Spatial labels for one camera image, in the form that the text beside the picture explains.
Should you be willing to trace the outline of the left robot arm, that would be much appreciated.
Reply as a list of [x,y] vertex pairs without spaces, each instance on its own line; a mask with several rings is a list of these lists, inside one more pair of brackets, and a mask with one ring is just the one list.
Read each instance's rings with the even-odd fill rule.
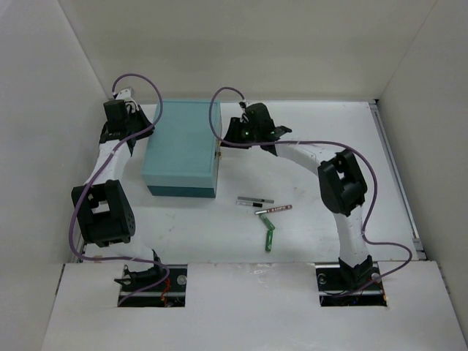
[[132,99],[114,99],[105,102],[103,108],[106,122],[99,136],[96,164],[84,185],[71,192],[81,238],[87,246],[116,245],[119,256],[145,265],[139,283],[147,291],[157,291],[164,283],[164,273],[154,267],[155,253],[145,252],[134,238],[136,219],[121,184],[137,141],[151,136],[154,129]]

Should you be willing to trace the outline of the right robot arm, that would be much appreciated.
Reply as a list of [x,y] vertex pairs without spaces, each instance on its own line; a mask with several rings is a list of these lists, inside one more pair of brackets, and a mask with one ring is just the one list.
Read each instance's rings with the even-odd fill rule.
[[363,204],[368,187],[355,150],[343,143],[302,140],[281,141],[291,129],[274,124],[263,103],[239,105],[242,116],[232,117],[222,145],[231,148],[259,146],[288,159],[318,177],[320,197],[333,214],[339,236],[339,281],[350,292],[362,290],[375,272],[362,234]]

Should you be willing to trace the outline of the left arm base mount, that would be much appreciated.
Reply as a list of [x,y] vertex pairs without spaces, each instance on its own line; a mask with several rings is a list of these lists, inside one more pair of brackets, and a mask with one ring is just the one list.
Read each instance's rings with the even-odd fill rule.
[[117,307],[185,307],[187,277],[187,265],[169,265],[169,271],[157,265],[132,271],[125,265],[122,277],[114,279],[120,285]]

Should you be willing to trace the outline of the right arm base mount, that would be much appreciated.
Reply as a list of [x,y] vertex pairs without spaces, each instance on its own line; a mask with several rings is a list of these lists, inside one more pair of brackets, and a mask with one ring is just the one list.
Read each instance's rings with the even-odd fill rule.
[[316,277],[321,307],[387,307],[382,282],[373,282],[358,291],[358,288],[370,282],[377,274],[380,274],[380,268],[377,263],[374,263],[371,272],[366,273],[363,280],[350,284],[345,282],[339,265],[318,265]]

